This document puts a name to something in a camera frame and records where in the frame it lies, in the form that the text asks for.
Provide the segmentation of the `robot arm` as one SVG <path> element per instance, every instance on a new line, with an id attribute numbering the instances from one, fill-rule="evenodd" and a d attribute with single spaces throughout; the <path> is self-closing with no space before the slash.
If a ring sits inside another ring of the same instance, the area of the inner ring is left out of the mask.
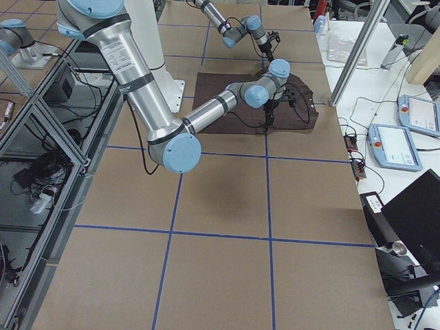
<path id="1" fill-rule="evenodd" d="M 211 1 L 194 0 L 185 1 L 185 3 L 200 10 L 208 18 L 218 33 L 222 35 L 223 43 L 227 48 L 231 49 L 246 36 L 251 36 L 257 55 L 261 58 L 266 57 L 269 62 L 274 60 L 274 50 L 281 41 L 279 33 L 268 32 L 263 27 L 259 16 L 245 16 L 241 19 L 232 16 L 225 18 Z"/>
<path id="2" fill-rule="evenodd" d="M 131 32 L 132 20 L 123 1 L 57 1 L 58 31 L 94 44 L 115 76 L 119 90 L 134 106 L 147 129 L 151 159 L 170 172 L 186 173 L 199 163 L 196 133 L 246 102 L 258 109 L 278 100 L 290 75 L 290 64 L 270 58 L 258 80 L 234 82 L 197 107 L 176 118 L 168 106 Z"/>

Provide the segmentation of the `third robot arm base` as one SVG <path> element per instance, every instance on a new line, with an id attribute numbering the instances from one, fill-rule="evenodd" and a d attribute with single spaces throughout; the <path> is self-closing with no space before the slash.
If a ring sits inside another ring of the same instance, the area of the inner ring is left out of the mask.
<path id="1" fill-rule="evenodd" d="M 20 19 L 1 22 L 1 52 L 17 69 L 44 69 L 60 54 L 53 45 L 37 43 Z"/>

